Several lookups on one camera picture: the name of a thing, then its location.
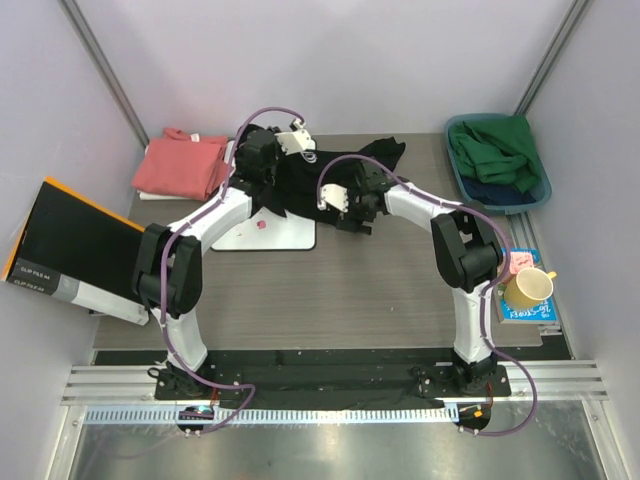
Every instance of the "folded pink cloth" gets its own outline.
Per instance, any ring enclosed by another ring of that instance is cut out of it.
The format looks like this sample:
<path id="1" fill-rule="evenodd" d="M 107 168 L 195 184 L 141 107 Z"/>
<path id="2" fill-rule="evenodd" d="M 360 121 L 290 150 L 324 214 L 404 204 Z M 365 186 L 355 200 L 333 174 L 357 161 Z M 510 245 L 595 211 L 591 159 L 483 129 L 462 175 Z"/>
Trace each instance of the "folded pink cloth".
<path id="1" fill-rule="evenodd" d="M 193 141 L 181 130 L 165 128 L 163 133 L 149 143 L 131 184 L 146 193 L 207 200 L 227 173 L 227 137 Z"/>

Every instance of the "gray vertical pole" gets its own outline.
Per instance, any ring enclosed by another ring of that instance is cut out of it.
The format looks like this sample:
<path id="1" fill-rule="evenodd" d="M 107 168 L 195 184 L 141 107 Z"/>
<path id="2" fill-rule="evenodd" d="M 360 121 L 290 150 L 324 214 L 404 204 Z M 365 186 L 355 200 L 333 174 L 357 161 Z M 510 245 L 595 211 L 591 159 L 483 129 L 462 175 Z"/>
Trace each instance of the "gray vertical pole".
<path id="1" fill-rule="evenodd" d="M 566 47 L 569 38 L 571 38 L 571 35 L 580 23 L 580 20 L 587 12 L 587 8 L 591 5 L 591 2 L 592 0 L 574 0 L 569 11 L 562 20 L 560 28 L 553 37 L 553 40 L 551 40 L 551 44 L 549 45 L 549 48 L 547 48 L 540 65 L 538 65 L 536 73 L 533 75 L 527 90 L 520 99 L 515 111 L 516 114 L 527 114 L 531 108 L 531 104 L 540 92 L 544 82 L 549 77 L 551 70 L 558 61 L 558 58 Z"/>
<path id="2" fill-rule="evenodd" d="M 73 28 L 80 37 L 87 53 L 91 57 L 93 64 L 96 66 L 100 76 L 111 92 L 113 99 L 116 101 L 120 111 L 129 123 L 131 130 L 133 130 L 133 133 L 138 138 L 142 147 L 146 147 L 149 144 L 149 136 L 147 135 L 147 132 L 145 132 L 138 115 L 122 88 L 122 85 L 120 85 L 118 77 L 116 77 L 111 65 L 109 65 L 106 55 L 102 51 L 95 35 L 91 31 L 91 28 L 89 27 L 87 20 L 84 18 L 76 0 L 59 0 L 59 2 L 62 9 L 67 14 L 69 21 L 73 25 Z"/>

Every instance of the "yellow mug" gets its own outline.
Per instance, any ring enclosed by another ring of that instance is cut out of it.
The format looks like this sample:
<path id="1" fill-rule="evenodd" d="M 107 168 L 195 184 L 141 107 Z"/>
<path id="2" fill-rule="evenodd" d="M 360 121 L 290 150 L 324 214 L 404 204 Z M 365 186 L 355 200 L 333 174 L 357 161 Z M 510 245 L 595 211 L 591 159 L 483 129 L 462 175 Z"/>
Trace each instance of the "yellow mug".
<path id="1" fill-rule="evenodd" d="M 507 284 L 504 301 L 514 310 L 528 310 L 544 302 L 553 293 L 556 272 L 539 268 L 523 268 Z"/>

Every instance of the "blue cloth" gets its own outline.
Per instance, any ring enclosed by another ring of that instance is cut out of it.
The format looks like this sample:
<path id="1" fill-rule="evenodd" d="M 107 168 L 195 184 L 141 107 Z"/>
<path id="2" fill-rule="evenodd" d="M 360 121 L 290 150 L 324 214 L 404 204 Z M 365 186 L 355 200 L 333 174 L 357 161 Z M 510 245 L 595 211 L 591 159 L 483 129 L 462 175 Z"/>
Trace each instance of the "blue cloth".
<path id="1" fill-rule="evenodd" d="M 536 201 L 529 192 L 520 193 L 510 185 L 481 183 L 473 178 L 461 178 L 467 194 L 485 205 L 525 205 Z"/>

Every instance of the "metal floor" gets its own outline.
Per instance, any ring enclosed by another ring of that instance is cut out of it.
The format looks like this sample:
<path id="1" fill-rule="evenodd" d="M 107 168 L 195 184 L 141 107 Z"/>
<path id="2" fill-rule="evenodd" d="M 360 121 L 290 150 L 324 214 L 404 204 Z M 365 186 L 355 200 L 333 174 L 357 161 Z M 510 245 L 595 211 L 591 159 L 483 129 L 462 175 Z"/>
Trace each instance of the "metal floor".
<path id="1" fill-rule="evenodd" d="M 516 425 L 526 402 L 493 407 L 490 429 Z M 473 438 L 450 423 L 226 428 L 176 437 L 173 425 L 86 425 L 71 479 L 605 479 L 582 402 L 541 403 L 518 434 Z"/>

